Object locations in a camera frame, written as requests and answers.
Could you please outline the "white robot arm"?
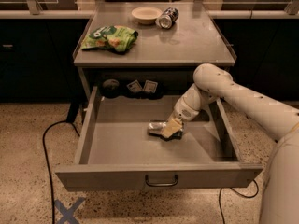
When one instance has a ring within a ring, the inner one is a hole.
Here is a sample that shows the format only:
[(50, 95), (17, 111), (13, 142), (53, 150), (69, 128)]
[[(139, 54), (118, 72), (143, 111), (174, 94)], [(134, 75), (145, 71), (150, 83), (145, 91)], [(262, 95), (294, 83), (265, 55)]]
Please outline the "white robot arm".
[(241, 86), (228, 72), (203, 63), (195, 69), (193, 84), (178, 99), (161, 135), (172, 136), (218, 98), (277, 142), (264, 174), (259, 224), (299, 224), (299, 109)]

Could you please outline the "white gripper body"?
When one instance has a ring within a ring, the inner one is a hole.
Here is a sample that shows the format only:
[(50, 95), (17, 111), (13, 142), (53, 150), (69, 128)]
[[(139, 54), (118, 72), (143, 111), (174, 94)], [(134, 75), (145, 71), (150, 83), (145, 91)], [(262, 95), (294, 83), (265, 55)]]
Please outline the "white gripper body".
[(181, 97), (176, 102), (173, 113), (176, 118), (192, 121), (199, 114), (199, 110), (200, 104), (197, 101)]

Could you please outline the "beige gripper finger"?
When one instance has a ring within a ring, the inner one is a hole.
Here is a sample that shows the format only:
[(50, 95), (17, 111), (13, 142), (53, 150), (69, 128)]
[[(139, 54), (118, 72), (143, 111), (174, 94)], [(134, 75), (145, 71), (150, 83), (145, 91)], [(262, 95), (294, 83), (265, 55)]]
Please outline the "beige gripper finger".
[(161, 135), (164, 138), (171, 137), (174, 133), (182, 128), (183, 124), (181, 119), (171, 118), (166, 125), (162, 128)]

